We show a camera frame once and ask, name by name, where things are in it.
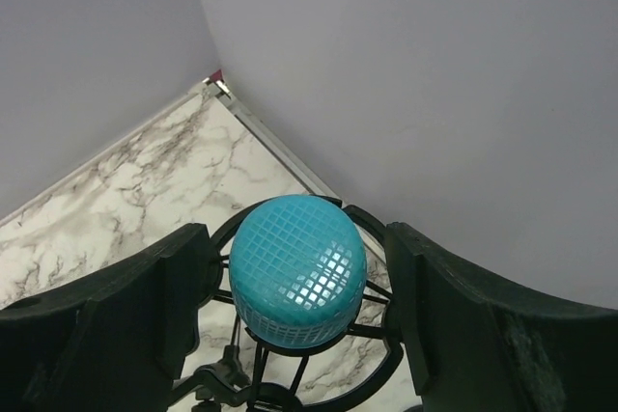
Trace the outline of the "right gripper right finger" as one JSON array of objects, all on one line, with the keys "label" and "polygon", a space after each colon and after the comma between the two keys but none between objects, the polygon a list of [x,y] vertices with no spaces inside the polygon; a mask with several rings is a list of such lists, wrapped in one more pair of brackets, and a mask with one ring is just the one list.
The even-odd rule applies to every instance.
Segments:
[{"label": "right gripper right finger", "polygon": [[617,313],[524,287],[405,223],[384,251],[426,411],[613,411]]}]

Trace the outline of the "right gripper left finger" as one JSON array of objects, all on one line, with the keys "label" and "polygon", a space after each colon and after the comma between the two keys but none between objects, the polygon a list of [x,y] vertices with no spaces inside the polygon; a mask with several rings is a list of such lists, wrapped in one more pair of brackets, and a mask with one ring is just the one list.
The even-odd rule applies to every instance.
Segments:
[{"label": "right gripper left finger", "polygon": [[197,343],[210,236],[147,249],[1,311],[4,411],[164,411]]}]

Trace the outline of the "teal microphone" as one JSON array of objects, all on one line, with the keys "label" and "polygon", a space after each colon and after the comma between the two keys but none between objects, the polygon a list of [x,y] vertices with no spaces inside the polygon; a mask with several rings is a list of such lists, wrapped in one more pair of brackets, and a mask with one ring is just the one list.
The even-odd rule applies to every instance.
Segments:
[{"label": "teal microphone", "polygon": [[239,316],[259,339],[313,348],[357,316],[367,281],[364,243],[350,217],[326,199],[273,198],[240,223],[229,279]]}]

